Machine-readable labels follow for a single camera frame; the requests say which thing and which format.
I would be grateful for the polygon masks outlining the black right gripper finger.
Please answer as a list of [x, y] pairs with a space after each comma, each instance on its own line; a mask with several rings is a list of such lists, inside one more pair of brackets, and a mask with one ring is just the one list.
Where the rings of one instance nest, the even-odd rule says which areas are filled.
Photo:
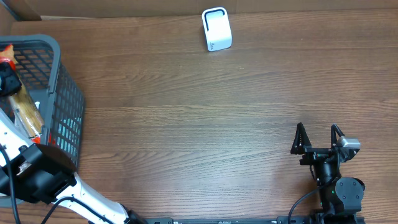
[[311, 150], [311, 148], [312, 145], [308, 138], [303, 123], [298, 123], [290, 153], [296, 155], [302, 155], [306, 154], [309, 150]]
[[340, 137], [345, 136], [336, 123], [331, 125], [331, 146], [341, 146]]

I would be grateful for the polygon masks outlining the orange noodle packet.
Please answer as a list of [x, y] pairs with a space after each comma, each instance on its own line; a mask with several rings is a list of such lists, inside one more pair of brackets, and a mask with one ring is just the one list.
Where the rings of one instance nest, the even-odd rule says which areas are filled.
[[[21, 81], [16, 69], [17, 60], [14, 57], [14, 46], [12, 44], [9, 44], [3, 51], [1, 51], [1, 62], [10, 63]], [[44, 120], [31, 95], [27, 91], [27, 88], [22, 81], [21, 83], [22, 88], [16, 94], [1, 97], [6, 97], [10, 102], [14, 116], [22, 123], [22, 127], [27, 133], [28, 138], [34, 143], [39, 144]]]

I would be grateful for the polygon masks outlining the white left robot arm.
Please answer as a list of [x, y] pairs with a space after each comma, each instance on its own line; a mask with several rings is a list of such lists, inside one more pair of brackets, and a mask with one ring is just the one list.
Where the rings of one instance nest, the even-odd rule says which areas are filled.
[[124, 205], [111, 201], [77, 173], [84, 97], [60, 62], [41, 69], [49, 79], [36, 100], [17, 60], [1, 57], [1, 97], [14, 119], [1, 112], [1, 193], [16, 201], [63, 206], [92, 223], [145, 223]]

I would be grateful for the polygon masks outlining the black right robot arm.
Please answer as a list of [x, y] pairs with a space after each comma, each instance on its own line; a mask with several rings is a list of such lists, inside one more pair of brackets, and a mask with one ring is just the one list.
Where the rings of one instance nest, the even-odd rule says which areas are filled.
[[302, 218], [304, 223], [364, 223], [364, 218], [356, 214], [362, 210], [365, 184], [340, 172], [340, 165], [353, 159], [360, 147], [359, 139], [346, 136], [336, 124], [331, 125], [330, 147], [313, 147], [303, 123], [297, 124], [290, 153], [302, 156], [300, 165], [309, 166], [317, 187], [292, 205], [288, 223], [295, 220], [297, 205], [314, 194], [319, 195], [321, 208]]

